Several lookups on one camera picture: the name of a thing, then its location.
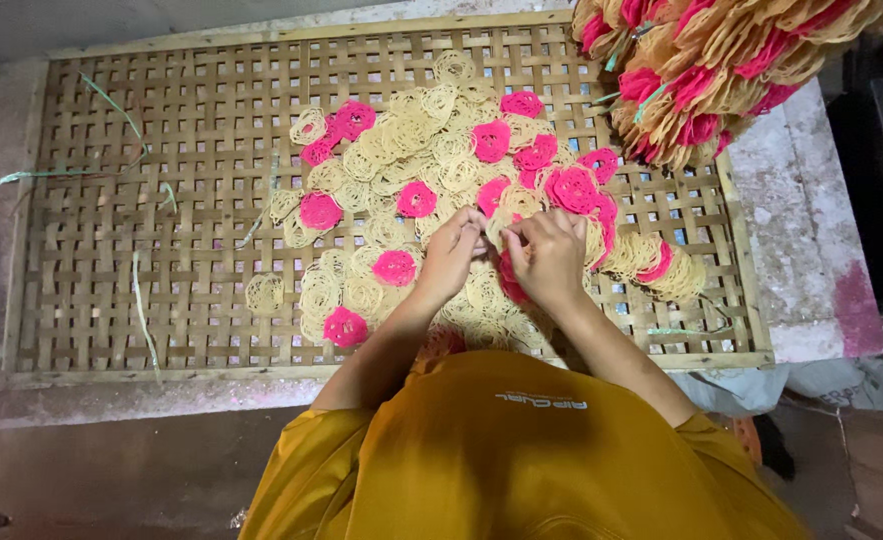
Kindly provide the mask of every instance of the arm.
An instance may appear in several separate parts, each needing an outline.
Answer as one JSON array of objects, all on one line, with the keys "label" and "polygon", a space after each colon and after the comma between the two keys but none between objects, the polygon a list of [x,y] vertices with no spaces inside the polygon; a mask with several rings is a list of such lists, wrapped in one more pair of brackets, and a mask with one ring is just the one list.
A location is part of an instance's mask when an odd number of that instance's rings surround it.
[{"label": "arm", "polygon": [[[585,226],[583,217],[556,208],[505,228],[515,276],[555,319],[592,375],[631,390],[676,428],[698,408],[581,288]],[[522,239],[527,246],[522,247]]]},{"label": "arm", "polygon": [[321,388],[313,410],[375,410],[398,391],[435,313],[464,287],[472,256],[484,253],[486,225],[466,206],[435,231],[414,290]]}]

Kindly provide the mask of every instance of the left hand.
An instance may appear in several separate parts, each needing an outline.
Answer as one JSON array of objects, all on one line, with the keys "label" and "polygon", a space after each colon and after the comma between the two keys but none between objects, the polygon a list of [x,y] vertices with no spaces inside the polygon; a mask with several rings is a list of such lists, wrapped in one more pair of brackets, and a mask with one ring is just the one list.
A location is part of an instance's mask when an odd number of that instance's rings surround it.
[{"label": "left hand", "polygon": [[421,276],[411,294],[439,309],[458,294],[468,279],[472,258],[487,251],[481,236],[487,224],[484,214],[470,206],[455,212],[432,234]]}]

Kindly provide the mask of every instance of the stained concrete surface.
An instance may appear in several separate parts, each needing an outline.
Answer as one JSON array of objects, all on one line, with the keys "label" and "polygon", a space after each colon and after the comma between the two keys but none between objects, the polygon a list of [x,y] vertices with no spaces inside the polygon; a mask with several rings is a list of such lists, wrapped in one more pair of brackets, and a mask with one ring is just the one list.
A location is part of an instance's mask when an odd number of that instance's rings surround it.
[{"label": "stained concrete surface", "polygon": [[281,429],[304,407],[0,429],[14,526],[158,528],[233,538]]}]

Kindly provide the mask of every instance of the hand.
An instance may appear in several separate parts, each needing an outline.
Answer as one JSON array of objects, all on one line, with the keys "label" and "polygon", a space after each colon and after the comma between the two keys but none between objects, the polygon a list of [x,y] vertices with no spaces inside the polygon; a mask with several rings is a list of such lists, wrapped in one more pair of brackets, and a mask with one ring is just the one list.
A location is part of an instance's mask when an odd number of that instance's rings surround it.
[{"label": "hand", "polygon": [[502,230],[518,283],[555,319],[585,296],[581,275],[586,230],[584,217],[560,208],[537,212]]},{"label": "hand", "polygon": [[432,234],[418,285],[412,291],[438,309],[464,287],[472,257],[486,252],[482,231],[484,214],[464,206]]}]

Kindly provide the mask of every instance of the right hand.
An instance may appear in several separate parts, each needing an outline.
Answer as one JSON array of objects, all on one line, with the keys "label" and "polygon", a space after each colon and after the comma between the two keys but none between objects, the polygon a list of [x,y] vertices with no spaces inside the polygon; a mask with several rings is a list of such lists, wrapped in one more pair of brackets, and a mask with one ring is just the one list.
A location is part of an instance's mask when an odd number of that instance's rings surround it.
[{"label": "right hand", "polygon": [[553,208],[502,230],[518,283],[553,317],[586,294],[581,287],[586,229],[584,217]]}]

